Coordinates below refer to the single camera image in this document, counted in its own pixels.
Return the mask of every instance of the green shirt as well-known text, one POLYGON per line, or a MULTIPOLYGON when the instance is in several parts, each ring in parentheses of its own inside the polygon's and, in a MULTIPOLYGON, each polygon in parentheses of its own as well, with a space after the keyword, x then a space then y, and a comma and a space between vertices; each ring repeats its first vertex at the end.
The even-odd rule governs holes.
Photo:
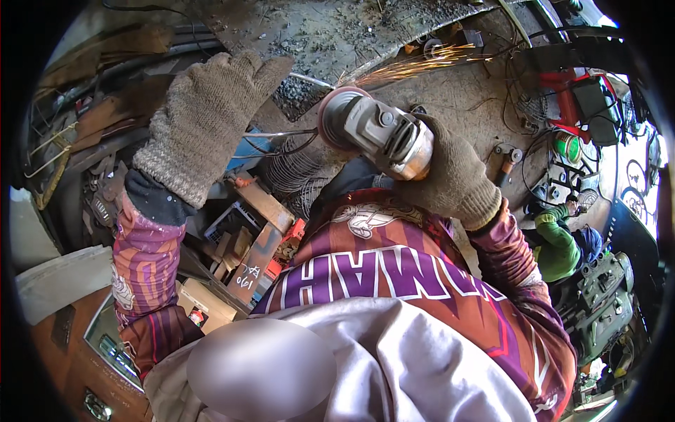
POLYGON ((568 216, 565 204, 547 209, 535 218, 537 233, 546 243, 534 249, 541 277, 547 283, 569 277, 574 273, 581 252, 574 238, 558 225, 558 220, 568 216))

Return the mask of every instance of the angle grinder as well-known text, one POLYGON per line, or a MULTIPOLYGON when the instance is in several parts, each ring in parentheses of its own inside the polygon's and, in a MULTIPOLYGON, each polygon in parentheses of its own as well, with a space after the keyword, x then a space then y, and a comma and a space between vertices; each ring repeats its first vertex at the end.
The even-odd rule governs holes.
POLYGON ((319 134, 329 146, 359 151, 395 180, 422 180, 429 173, 434 136, 420 119, 344 86, 319 105, 319 134))

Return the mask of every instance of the green spool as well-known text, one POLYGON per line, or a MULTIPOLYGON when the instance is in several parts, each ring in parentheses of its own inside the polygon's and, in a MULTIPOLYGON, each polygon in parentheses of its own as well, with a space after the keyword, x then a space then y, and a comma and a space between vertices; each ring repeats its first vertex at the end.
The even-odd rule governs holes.
POLYGON ((553 139, 553 149, 572 164, 577 164, 581 160, 581 142, 578 136, 558 132, 553 139))

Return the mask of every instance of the work glove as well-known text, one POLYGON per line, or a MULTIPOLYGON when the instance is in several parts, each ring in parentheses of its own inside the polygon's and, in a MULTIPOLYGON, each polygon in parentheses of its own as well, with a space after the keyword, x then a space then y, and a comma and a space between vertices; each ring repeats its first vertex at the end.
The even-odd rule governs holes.
POLYGON ((219 53, 175 77, 150 122, 151 139, 134 165, 195 208, 234 156, 242 134, 293 66, 292 57, 262 62, 253 51, 219 53))
POLYGON ((485 175, 485 164, 464 139, 428 115, 415 114, 434 134, 426 178, 396 182, 402 199, 443 217, 455 217, 465 230, 482 228, 497 215, 502 193, 485 175))

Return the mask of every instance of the worker in green shirt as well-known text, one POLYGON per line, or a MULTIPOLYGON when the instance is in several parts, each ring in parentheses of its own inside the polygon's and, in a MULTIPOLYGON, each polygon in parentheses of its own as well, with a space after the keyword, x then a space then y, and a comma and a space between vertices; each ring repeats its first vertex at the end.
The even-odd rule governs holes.
POLYGON ((523 230, 532 248, 541 277, 547 283, 569 277, 601 252, 602 236, 585 225, 574 232, 565 222, 576 213, 575 201, 545 209, 535 217, 536 229, 523 230))

